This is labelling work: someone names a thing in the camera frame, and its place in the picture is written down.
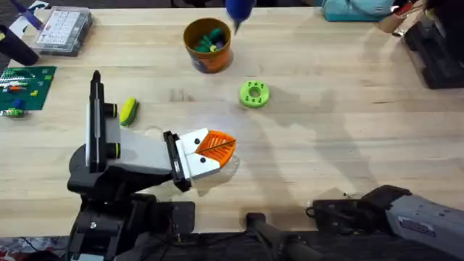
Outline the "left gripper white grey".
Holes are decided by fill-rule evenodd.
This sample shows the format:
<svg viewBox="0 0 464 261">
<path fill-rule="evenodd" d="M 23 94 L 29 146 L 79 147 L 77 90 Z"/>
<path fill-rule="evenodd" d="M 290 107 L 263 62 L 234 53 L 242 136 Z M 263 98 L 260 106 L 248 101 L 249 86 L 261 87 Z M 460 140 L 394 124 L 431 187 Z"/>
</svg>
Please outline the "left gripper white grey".
<svg viewBox="0 0 464 261">
<path fill-rule="evenodd" d="M 191 188 L 191 179 L 219 171 L 232 157 L 236 139 L 218 130 L 201 128 L 179 136 L 165 131 L 162 140 L 121 128 L 118 120 L 106 121 L 107 140 L 119 144 L 119 157 L 107 164 L 119 167 L 130 177 L 146 178 L 156 186 L 172 180 L 182 192 Z M 176 142 L 181 142 L 186 171 Z"/>
</svg>

